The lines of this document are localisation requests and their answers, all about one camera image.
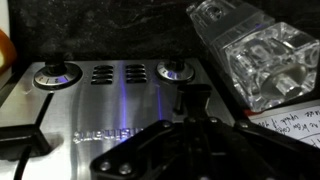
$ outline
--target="white paper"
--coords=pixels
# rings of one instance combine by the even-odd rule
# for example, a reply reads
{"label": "white paper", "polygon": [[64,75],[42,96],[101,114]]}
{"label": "white paper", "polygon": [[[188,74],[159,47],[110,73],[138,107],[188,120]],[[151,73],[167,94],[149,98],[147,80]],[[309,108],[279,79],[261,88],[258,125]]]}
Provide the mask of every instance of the white paper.
{"label": "white paper", "polygon": [[250,119],[255,124],[320,148],[320,106]]}

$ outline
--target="orange object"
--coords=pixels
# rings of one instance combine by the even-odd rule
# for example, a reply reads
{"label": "orange object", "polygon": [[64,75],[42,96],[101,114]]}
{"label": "orange object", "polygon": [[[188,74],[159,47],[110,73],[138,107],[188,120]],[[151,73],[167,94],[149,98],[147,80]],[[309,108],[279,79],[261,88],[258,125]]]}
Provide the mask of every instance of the orange object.
{"label": "orange object", "polygon": [[0,76],[17,59],[17,52],[9,37],[0,30]]}
{"label": "orange object", "polygon": [[258,115],[258,114],[262,114],[263,112],[252,112],[251,110],[249,109],[245,109],[244,110],[244,114],[247,115],[248,117],[250,116],[254,116],[254,115]]}

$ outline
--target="clear crystal object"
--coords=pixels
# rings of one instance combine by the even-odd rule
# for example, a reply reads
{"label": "clear crystal object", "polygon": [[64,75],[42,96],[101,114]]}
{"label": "clear crystal object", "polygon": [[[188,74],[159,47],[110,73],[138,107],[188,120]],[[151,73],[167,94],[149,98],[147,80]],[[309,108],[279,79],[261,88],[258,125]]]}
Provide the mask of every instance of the clear crystal object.
{"label": "clear crystal object", "polygon": [[[203,12],[218,12],[214,7],[223,11],[216,13],[219,18]],[[275,24],[248,4],[207,0],[190,6],[187,13],[252,111],[266,110],[314,89],[319,40],[286,23]]]}

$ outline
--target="metal surface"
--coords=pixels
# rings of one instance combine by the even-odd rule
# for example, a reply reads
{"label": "metal surface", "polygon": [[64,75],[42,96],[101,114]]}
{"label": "metal surface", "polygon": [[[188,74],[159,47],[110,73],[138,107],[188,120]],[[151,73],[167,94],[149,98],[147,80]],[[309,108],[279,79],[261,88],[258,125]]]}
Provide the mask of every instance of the metal surface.
{"label": "metal surface", "polygon": [[179,82],[183,83],[183,82],[191,81],[192,78],[194,77],[194,74],[195,74],[194,69],[188,63],[185,63],[184,69],[179,72],[169,70],[165,64],[166,64],[166,62],[160,62],[157,65],[157,73],[164,80],[167,80],[167,81],[173,82],[173,83],[175,83],[175,82],[176,83],[179,83]]}
{"label": "metal surface", "polygon": [[[156,76],[159,62],[73,62],[81,68],[83,76],[73,86],[53,91],[54,96],[41,124],[41,131],[53,151],[47,156],[29,159],[23,180],[90,179],[89,164],[98,155],[157,120],[183,120],[185,116],[175,115],[172,111],[177,85]],[[196,72],[190,84],[206,83],[213,87],[208,114],[233,124],[234,120],[198,60],[188,59],[186,62]],[[146,83],[126,83],[125,66],[130,64],[145,66]],[[112,84],[91,84],[94,67],[99,65],[114,67]],[[33,85],[35,73],[43,66],[44,63],[34,63],[23,75],[0,108],[0,126],[35,123],[47,94],[51,92]],[[11,180],[16,166],[17,162],[0,161],[1,180]]]}
{"label": "metal surface", "polygon": [[129,174],[129,173],[131,173],[131,171],[132,171],[132,168],[129,163],[125,163],[122,166],[120,166],[120,168],[119,168],[119,172],[121,174]]}
{"label": "metal surface", "polygon": [[35,86],[41,89],[51,90],[65,88],[76,83],[82,75],[81,69],[79,69],[77,65],[71,63],[65,63],[65,66],[67,68],[67,71],[59,76],[49,75],[46,72],[46,67],[40,69],[34,75]]}
{"label": "metal surface", "polygon": [[100,166],[100,169],[101,169],[102,171],[106,171],[106,170],[108,170],[108,169],[110,169],[110,168],[111,168],[111,165],[110,165],[109,162],[104,162],[104,163],[102,163],[101,166]]}

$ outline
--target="dark marble wall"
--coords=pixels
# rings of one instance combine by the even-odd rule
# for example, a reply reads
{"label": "dark marble wall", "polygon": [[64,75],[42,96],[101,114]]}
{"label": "dark marble wall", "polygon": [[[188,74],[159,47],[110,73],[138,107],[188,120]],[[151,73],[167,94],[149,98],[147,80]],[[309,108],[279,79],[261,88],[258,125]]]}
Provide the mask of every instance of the dark marble wall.
{"label": "dark marble wall", "polygon": [[[10,0],[24,61],[206,57],[186,7],[195,0]],[[247,0],[320,38],[317,0]]]}

